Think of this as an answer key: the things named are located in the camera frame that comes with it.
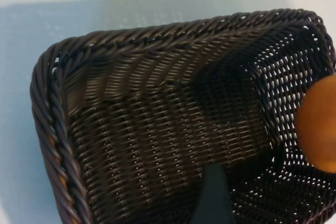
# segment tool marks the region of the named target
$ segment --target table surface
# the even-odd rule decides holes
[[[51,44],[94,30],[304,8],[336,36],[336,0],[0,0],[0,223],[60,224],[31,115],[29,84]],[[336,217],[328,224],[336,223]]]

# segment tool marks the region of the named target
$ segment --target woven basket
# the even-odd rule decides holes
[[[188,223],[211,163],[237,223],[325,222],[336,175],[307,163],[293,114],[335,62],[322,19],[290,9],[52,45],[30,95],[63,223]]]

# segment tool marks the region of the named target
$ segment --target dark object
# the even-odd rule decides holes
[[[203,188],[190,224],[235,224],[226,176],[219,165],[204,168]]]
[[[323,223],[336,175],[303,157],[293,114],[334,74],[322,19],[272,10],[51,46],[30,87],[64,223],[187,223],[219,163],[237,223]]]

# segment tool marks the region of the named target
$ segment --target dark brown wicker basket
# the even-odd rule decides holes
[[[238,223],[325,222],[336,175],[307,163],[293,114],[335,62],[322,19],[290,9],[52,45],[30,95],[63,223],[188,223],[210,163]]]

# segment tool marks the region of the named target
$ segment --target basket bottom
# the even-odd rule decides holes
[[[187,223],[211,163],[227,173],[238,223],[295,217],[248,77],[106,100],[72,116],[69,131],[95,223]]]

